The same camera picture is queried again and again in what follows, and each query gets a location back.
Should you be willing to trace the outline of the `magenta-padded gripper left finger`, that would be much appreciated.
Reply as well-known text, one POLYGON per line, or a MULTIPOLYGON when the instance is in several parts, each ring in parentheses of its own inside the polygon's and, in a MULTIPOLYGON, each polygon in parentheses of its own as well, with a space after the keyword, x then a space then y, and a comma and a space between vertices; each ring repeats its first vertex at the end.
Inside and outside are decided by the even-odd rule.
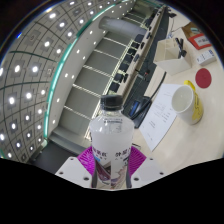
POLYGON ((69 157, 55 175, 81 187, 91 188, 94 172, 95 161, 92 148, 89 147, 77 157, 69 157))

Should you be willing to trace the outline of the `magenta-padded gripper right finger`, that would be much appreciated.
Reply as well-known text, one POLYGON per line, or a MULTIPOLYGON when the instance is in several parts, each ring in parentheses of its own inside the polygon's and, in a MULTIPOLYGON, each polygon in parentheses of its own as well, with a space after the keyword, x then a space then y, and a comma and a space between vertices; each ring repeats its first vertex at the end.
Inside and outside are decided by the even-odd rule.
POLYGON ((166 173, 152 157, 146 157, 137 148, 131 147, 127 171, 127 187, 140 188, 162 177, 166 173))

